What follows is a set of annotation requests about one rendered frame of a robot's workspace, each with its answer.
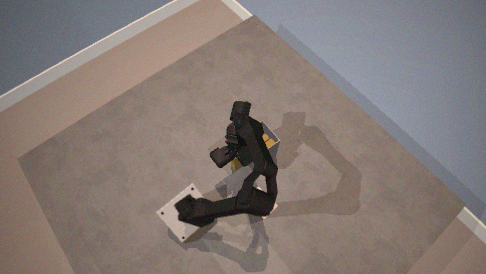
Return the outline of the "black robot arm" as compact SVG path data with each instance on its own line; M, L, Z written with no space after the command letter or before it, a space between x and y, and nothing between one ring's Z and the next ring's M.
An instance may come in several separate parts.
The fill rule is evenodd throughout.
M188 194L173 205L179 221L203 227L212 224L216 218L239 214L267 217L274 209L278 194L278 167L264 142L263 125L249 116L250 108L251 103L248 101L235 101L230 116L232 123L227 126L226 132L228 143L236 145L246 141L232 155L242 166L253 162L253 171L244 180L235 197L212 202L204 198L195 199ZM253 187L260 175L265 176L267 193Z

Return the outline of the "grey open bin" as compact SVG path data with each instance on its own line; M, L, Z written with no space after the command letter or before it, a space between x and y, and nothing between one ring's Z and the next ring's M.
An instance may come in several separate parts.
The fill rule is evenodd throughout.
M279 138L272 132L272 130L266 125L266 123L262 120L260 123L263 125L264 129L264 134L266 134L269 137L269 140L272 138L272 140L275 142L272 146L268 148L269 153L272 157L272 159L276 156L280 140ZM264 135L263 134L263 135Z

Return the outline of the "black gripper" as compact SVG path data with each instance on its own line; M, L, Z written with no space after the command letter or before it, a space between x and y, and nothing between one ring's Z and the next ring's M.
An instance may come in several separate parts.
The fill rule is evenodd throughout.
M233 151L241 148L243 144L246 142L243 140L240 144L231 144L228 143L227 140L225 141L227 146L223 146L221 149L216 148L212 152L210 152L210 158L214 161L214 163L218 166L218 168L224 167L228 162L231 162L234 158L232 155Z

